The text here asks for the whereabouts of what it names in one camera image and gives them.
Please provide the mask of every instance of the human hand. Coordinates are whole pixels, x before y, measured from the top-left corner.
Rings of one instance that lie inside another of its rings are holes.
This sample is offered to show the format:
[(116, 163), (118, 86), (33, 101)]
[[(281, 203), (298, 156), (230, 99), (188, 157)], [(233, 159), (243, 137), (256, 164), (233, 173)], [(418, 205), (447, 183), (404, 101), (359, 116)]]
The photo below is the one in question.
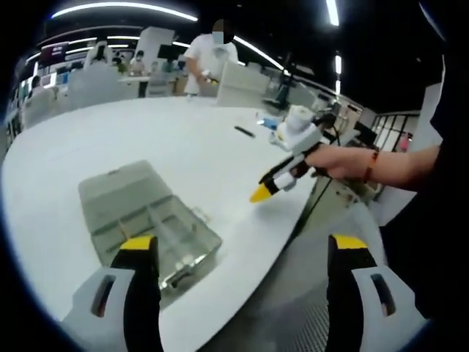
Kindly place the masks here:
[(306, 157), (306, 163), (326, 170), (332, 178), (360, 178), (365, 174), (372, 153), (372, 150), (364, 148), (321, 144), (316, 151)]

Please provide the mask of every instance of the black sleeve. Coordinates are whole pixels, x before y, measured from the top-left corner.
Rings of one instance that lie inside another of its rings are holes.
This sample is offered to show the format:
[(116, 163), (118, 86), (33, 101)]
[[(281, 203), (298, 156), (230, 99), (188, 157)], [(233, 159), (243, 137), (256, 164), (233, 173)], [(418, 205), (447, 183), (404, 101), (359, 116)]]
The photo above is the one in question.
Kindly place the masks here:
[(444, 70), (440, 102), (431, 123), (443, 141), (451, 142), (462, 135), (462, 119), (467, 114), (465, 92), (469, 87), (469, 70), (461, 58), (452, 54), (444, 56)]

